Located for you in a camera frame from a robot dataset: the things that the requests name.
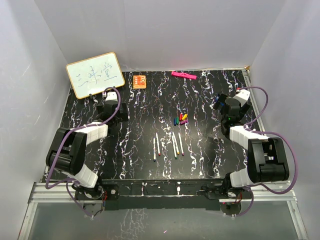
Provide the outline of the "white pen with blue end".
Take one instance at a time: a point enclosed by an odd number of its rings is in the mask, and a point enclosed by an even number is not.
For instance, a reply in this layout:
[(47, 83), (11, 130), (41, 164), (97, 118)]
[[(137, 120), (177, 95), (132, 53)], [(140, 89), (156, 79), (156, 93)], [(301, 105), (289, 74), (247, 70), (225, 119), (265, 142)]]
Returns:
[(156, 152), (156, 138), (155, 137), (153, 137), (153, 161), (154, 162), (156, 162), (156, 154), (157, 154), (157, 152)]

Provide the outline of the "white pen with red end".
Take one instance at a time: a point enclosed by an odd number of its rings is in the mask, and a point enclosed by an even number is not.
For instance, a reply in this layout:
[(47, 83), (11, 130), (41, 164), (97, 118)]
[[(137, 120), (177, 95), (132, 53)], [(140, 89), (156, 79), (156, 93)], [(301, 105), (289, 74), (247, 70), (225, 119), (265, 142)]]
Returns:
[(159, 141), (159, 136), (157, 132), (155, 136), (156, 136), (156, 144), (157, 144), (157, 153), (158, 153), (158, 156), (161, 156), (160, 141)]

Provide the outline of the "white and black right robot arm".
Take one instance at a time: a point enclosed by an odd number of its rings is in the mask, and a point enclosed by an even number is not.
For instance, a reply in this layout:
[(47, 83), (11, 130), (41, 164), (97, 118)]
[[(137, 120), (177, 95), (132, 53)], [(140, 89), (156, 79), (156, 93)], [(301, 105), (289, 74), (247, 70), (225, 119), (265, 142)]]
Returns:
[(279, 137), (249, 131), (241, 123), (250, 108), (250, 92), (242, 89), (234, 97), (219, 93), (213, 105), (222, 116), (222, 134), (247, 151), (247, 167), (227, 173), (217, 188), (221, 195), (233, 199), (243, 187), (267, 182), (287, 181), (290, 176), (285, 147)]

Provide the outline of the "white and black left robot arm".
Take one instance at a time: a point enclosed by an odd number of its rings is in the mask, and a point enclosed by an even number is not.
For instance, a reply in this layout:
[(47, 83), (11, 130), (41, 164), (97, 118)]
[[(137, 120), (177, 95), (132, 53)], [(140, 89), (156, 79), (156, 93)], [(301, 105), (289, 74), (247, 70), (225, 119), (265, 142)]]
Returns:
[(109, 126), (128, 121), (128, 108), (124, 102), (107, 100), (103, 105), (97, 107), (97, 111), (97, 121), (92, 123), (93, 126), (73, 131), (64, 142), (60, 154), (57, 154), (61, 142), (70, 132), (69, 129), (60, 127), (56, 131), (46, 157), (46, 165), (50, 168), (57, 157), (54, 169), (79, 182), (79, 185), (86, 188), (86, 194), (93, 200), (97, 200), (103, 195), (104, 188), (97, 183), (97, 174), (85, 164), (86, 147), (95, 141), (106, 138)]

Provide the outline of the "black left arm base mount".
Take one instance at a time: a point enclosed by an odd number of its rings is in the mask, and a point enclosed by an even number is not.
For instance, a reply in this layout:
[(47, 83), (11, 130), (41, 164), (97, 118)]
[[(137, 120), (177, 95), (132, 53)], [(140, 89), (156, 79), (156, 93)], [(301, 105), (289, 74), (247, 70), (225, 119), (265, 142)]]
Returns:
[(103, 210), (114, 210), (119, 199), (119, 187), (115, 184), (97, 185), (94, 188), (86, 188), (73, 184), (75, 199), (80, 202), (101, 204)]

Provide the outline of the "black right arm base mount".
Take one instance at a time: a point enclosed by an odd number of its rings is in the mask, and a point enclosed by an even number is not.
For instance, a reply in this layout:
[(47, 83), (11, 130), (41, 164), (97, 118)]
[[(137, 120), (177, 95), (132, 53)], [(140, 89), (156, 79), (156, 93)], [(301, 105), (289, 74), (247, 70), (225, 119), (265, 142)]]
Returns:
[(253, 193), (244, 188), (228, 188), (217, 184), (203, 185), (200, 190), (196, 192), (198, 196), (204, 196), (208, 200), (219, 200), (227, 209), (231, 206), (240, 206), (245, 200), (251, 200)]

